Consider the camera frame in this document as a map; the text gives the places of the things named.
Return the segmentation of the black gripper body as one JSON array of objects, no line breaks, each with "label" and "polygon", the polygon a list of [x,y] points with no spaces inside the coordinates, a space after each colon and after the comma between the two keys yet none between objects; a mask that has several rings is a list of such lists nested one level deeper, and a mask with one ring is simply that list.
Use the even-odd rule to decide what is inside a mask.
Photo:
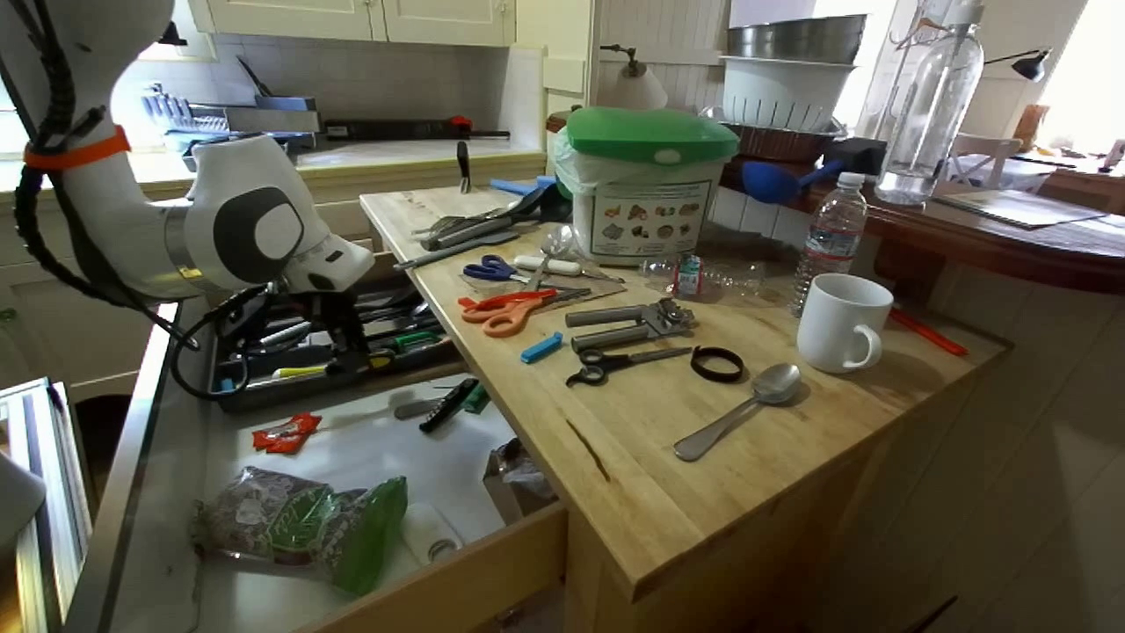
[{"label": "black gripper body", "polygon": [[346,292],[263,292],[214,326],[217,358],[244,377],[280,367],[353,368],[369,344]]}]

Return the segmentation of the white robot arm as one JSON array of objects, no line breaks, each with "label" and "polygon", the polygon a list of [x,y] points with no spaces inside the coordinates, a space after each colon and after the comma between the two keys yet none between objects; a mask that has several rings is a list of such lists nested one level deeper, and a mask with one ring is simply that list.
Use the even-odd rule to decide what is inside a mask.
[{"label": "white robot arm", "polygon": [[0,0],[3,88],[26,133],[15,218],[26,254],[84,295],[151,303],[258,288],[291,295],[338,356],[364,368],[351,288],[372,254],[338,235],[271,136],[196,147],[193,187],[151,200],[107,103],[120,74],[173,25],[175,0]]}]

